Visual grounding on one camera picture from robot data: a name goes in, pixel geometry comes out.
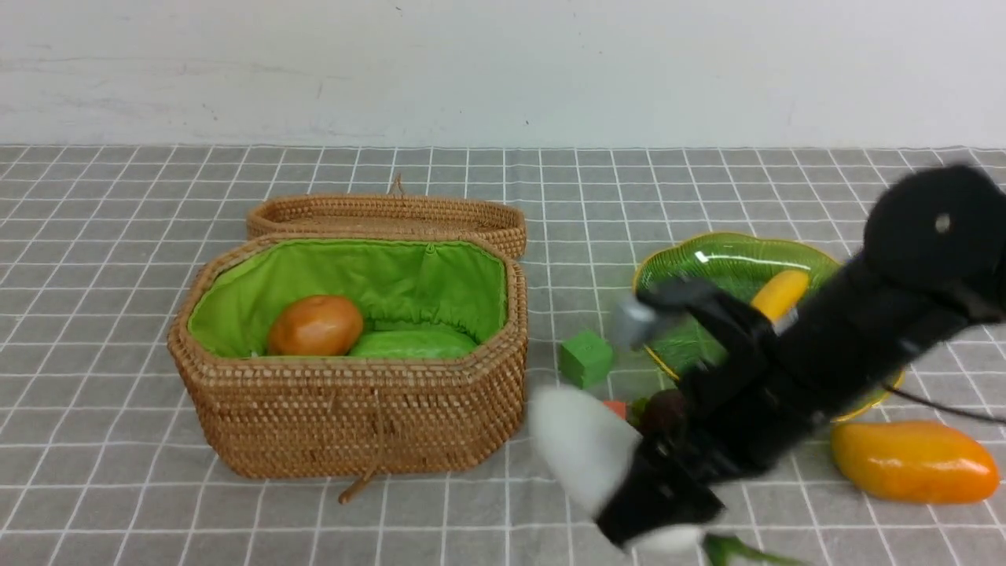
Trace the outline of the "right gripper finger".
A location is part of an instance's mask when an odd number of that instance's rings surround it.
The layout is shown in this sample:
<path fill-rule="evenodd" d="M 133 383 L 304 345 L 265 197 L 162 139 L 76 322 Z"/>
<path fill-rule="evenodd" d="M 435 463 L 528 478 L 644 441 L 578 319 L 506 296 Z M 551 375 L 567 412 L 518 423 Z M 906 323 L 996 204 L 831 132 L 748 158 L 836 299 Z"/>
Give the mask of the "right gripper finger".
<path fill-rule="evenodd" d="M 724 511 L 715 492 L 681 467 L 631 465 L 596 525 L 621 550 L 690 550 Z"/>

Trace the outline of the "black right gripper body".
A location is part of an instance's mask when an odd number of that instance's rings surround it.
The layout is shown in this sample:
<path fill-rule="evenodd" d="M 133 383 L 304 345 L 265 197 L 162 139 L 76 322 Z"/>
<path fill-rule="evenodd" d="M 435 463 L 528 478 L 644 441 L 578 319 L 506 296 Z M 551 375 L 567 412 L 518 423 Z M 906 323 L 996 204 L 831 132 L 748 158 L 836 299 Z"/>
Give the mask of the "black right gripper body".
<path fill-rule="evenodd" d="M 747 479 L 775 465 L 834 415 L 820 347 L 834 330 L 830 300 L 808 300 L 781 334 L 726 351 L 716 365 L 693 366 L 679 388 L 680 424 L 666 431 L 695 445 L 711 462 L 711 484 Z"/>

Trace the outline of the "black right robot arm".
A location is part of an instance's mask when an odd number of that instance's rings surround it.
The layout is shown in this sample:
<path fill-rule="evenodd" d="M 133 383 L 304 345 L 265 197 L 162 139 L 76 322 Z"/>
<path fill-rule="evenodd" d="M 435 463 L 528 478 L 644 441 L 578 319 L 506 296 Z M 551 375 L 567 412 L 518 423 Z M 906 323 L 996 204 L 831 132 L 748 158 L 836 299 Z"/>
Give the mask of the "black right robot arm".
<path fill-rule="evenodd" d="M 937 344 L 1004 320 L 1004 193 L 978 166 L 917 171 L 873 205 L 860 251 L 777 333 L 768 316 L 714 282 L 675 275 L 628 304 L 632 347 L 683 315 L 724 348 L 678 383 L 683 411 L 633 442 L 594 520 L 618 548 L 709 524 L 712 487 L 769 471 Z"/>

